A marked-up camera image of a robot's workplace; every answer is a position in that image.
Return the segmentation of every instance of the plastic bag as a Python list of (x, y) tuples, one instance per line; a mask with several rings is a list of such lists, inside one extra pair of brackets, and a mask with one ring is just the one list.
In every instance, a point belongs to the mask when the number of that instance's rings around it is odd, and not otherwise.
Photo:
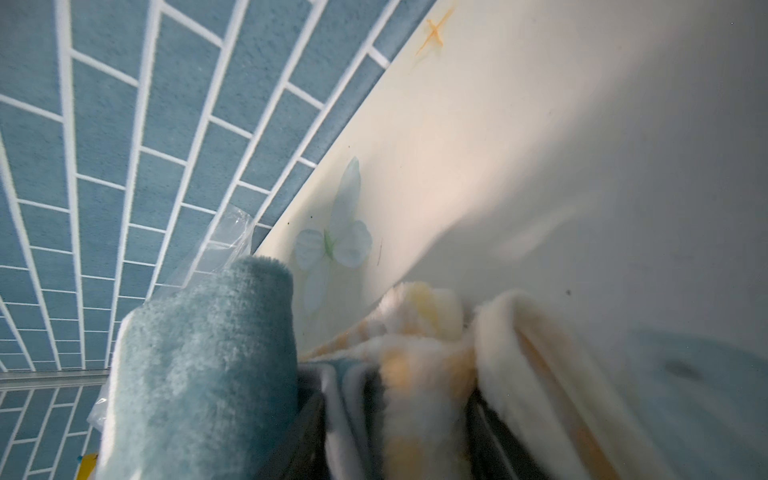
[(96, 397), (96, 403), (94, 408), (91, 409), (91, 413), (88, 414), (88, 423), (93, 425), (99, 432), (104, 431), (104, 421), (107, 419), (107, 398), (109, 396), (109, 377), (107, 382), (101, 386), (101, 390), (98, 391), (98, 397)]
[[(206, 276), (219, 273), (238, 258), (250, 255), (255, 226), (256, 222), (249, 214), (234, 205), (227, 205), (210, 240), (205, 245), (202, 245), (203, 241), (198, 242), (176, 267), (170, 279), (157, 285), (152, 298), (163, 298), (182, 288), (195, 286)], [(104, 428), (108, 402), (109, 378), (99, 390), (96, 403), (88, 415), (88, 423), (99, 432)]]

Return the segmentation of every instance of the yellow object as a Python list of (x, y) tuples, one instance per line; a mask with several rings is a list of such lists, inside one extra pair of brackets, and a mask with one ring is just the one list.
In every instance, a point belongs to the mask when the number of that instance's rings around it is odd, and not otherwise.
[(74, 480), (88, 480), (91, 477), (91, 473), (96, 469), (97, 458), (98, 453), (89, 453), (84, 456), (80, 461), (78, 476)]

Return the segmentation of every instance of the orange starfish decal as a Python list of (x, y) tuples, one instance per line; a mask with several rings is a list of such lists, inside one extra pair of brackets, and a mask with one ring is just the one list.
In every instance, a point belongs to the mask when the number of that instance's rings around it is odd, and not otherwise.
[(445, 13), (445, 15), (443, 15), (442, 20), (440, 20), (440, 22), (437, 25), (435, 25), (435, 22), (433, 22), (432, 20), (427, 20), (427, 25), (429, 25), (429, 29), (431, 30), (431, 32), (429, 32), (429, 36), (427, 37), (427, 39), (424, 40), (424, 44), (422, 45), (422, 47), (419, 49), (419, 51), (416, 52), (417, 55), (421, 53), (422, 50), (424, 50), (424, 47), (426, 47), (429, 41), (432, 40), (433, 38), (435, 39), (435, 41), (437, 41), (438, 45), (442, 47), (442, 38), (440, 38), (440, 28), (443, 26), (443, 24), (445, 24), (445, 21), (448, 20), (451, 17), (451, 15), (453, 15), (454, 8), (455, 7), (451, 7)]

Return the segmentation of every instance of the fuzzy blue towel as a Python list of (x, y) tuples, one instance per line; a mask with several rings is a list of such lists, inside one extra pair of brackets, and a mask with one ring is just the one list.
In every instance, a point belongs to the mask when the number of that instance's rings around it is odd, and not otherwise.
[(296, 415), (290, 272), (246, 258), (123, 322), (97, 480), (251, 480)]

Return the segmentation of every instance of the blue tile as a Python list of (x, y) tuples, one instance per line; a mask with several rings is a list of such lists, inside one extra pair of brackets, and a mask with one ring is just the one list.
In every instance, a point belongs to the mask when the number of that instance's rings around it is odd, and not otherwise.
[(20, 207), (31, 245), (71, 251), (69, 214), (32, 205)]
[(159, 283), (166, 283), (187, 255), (193, 253), (193, 250), (202, 241), (208, 224), (213, 218), (213, 215), (198, 210), (181, 209), (174, 234), (168, 244), (163, 268), (157, 277)]
[(85, 333), (85, 359), (104, 360), (107, 355), (107, 332)]
[(53, 337), (56, 340), (79, 340), (80, 323), (73, 320), (51, 320)]
[(18, 197), (66, 208), (67, 173), (61, 124), (0, 104), (0, 131)]
[(98, 332), (109, 331), (109, 310), (85, 310), (83, 319), (84, 329)]
[(115, 309), (114, 319), (117, 322), (122, 321), (127, 314), (134, 309), (144, 305), (143, 300), (136, 300), (134, 298), (118, 298), (118, 307)]
[(317, 113), (312, 105), (284, 91), (243, 173), (243, 180), (267, 190), (272, 188)]
[(311, 7), (306, 0), (250, 3), (214, 115), (256, 129)]
[(12, 340), (16, 337), (13, 336), (11, 327), (8, 326), (8, 322), (5, 317), (0, 317), (0, 340)]
[(264, 215), (261, 217), (261, 223), (266, 225), (274, 225), (280, 215), (286, 211), (288, 204), (293, 200), (299, 189), (304, 185), (307, 178), (310, 177), (312, 169), (305, 164), (296, 164), (288, 174), (285, 183), (277, 191), (277, 195), (272, 199), (272, 203), (268, 206)]
[(29, 400), (27, 412), (14, 440), (33, 439), (40, 433), (45, 413), (53, 400), (55, 389), (36, 389)]
[(246, 138), (209, 124), (184, 202), (218, 210), (247, 146)]
[(91, 431), (91, 437), (88, 439), (88, 446), (85, 447), (85, 454), (98, 452), (99, 445), (101, 444), (101, 433), (94, 429)]
[(0, 341), (0, 353), (21, 353), (22, 348), (15, 340), (2, 340)]
[(0, 405), (0, 409), (20, 409), (24, 406), (28, 396), (29, 390), (15, 390), (6, 392), (5, 398), (2, 400), (2, 404)]
[(435, 0), (401, 0), (373, 42), (376, 50), (392, 61), (434, 3)]
[(5, 302), (38, 302), (32, 278), (26, 270), (0, 268), (0, 295)]
[(145, 297), (152, 281), (153, 266), (123, 264), (123, 280), (120, 283), (120, 294), (125, 296)]
[(85, 361), (85, 369), (86, 370), (103, 370), (104, 367), (104, 360), (86, 360)]
[(27, 266), (2, 186), (0, 186), (0, 265)]
[(266, 195), (261, 192), (251, 190), (250, 188), (236, 187), (230, 199), (230, 205), (234, 205), (250, 216), (255, 217), (265, 198)]
[(262, 227), (256, 227), (253, 229), (253, 236), (251, 237), (250, 241), (251, 254), (253, 254), (257, 248), (259, 248), (259, 245), (261, 245), (266, 236), (270, 234), (270, 231), (271, 230)]
[(144, 125), (144, 145), (186, 159), (219, 49), (163, 17)]
[(383, 73), (384, 69), (369, 57), (362, 61), (339, 100), (328, 112), (310, 144), (306, 146), (302, 154), (304, 158), (315, 163), (320, 162)]
[(125, 185), (136, 88), (79, 61), (72, 74), (78, 173)]
[(8, 454), (8, 461), (0, 472), (0, 478), (2, 480), (22, 480), (34, 448), (34, 442), (13, 445)]
[(72, 416), (72, 424), (69, 427), (69, 432), (86, 432), (88, 430), (88, 414), (91, 413), (91, 409), (96, 403), (98, 392), (101, 389), (100, 385), (84, 386), (83, 392), (80, 394), (80, 401), (74, 408), (74, 415)]
[(142, 154), (136, 176), (131, 222), (165, 230), (174, 208), (184, 167)]
[(78, 397), (79, 390), (80, 390), (80, 387), (76, 387), (76, 386), (61, 387), (56, 393), (56, 400), (54, 401), (54, 403), (56, 405), (60, 405), (62, 403), (73, 403), (75, 399)]
[(45, 321), (39, 306), (7, 305), (13, 323), (19, 329), (45, 329)]
[(33, 250), (35, 267), (42, 288), (51, 290), (69, 290), (74, 292), (73, 256), (66, 253)]
[(0, 452), (5, 452), (5, 447), (11, 440), (13, 429), (16, 428), (16, 422), (20, 412), (0, 412)]
[(79, 353), (64, 353), (58, 356), (62, 369), (80, 369), (83, 365)]
[(71, 10), (74, 49), (138, 78), (147, 0), (77, 0)]
[(227, 32), (235, 2), (234, 0), (169, 0), (167, 3), (216, 35), (223, 37)]
[(45, 362), (54, 359), (51, 341), (48, 340), (48, 332), (44, 330), (22, 330), (18, 334), (24, 340), (24, 345), (27, 347), (33, 362)]
[(163, 237), (162, 233), (129, 227), (128, 240), (125, 244), (125, 259), (134, 262), (157, 262)]
[(329, 0), (291, 83), (324, 102), (381, 15), (386, 0)]
[(53, 480), (72, 480), (77, 475), (80, 466), (78, 457), (83, 450), (84, 443), (85, 435), (67, 437), (64, 441), (64, 448), (61, 449), (61, 457), (59, 457)]
[(45, 424), (43, 436), (40, 437), (38, 451), (35, 453), (35, 459), (32, 460), (31, 470), (39, 470), (41, 468), (50, 468), (53, 466), (56, 454), (58, 453), (58, 446), (61, 444), (64, 432), (67, 429), (69, 412), (71, 411), (72, 407), (57, 407), (51, 409), (51, 414), (48, 416), (48, 423)]
[(60, 113), (53, 2), (0, 2), (0, 93)]
[(123, 196), (121, 190), (78, 181), (80, 252), (84, 275), (114, 277)]
[(111, 308), (113, 280), (83, 277), (83, 306)]
[(80, 353), (80, 342), (56, 342), (56, 349), (59, 353)]
[(49, 318), (78, 318), (78, 296), (74, 293), (43, 292)]
[(29, 370), (30, 368), (27, 359), (23, 355), (0, 355), (0, 362), (8, 370)]
[(32, 362), (38, 372), (55, 372), (58, 370), (56, 362)]

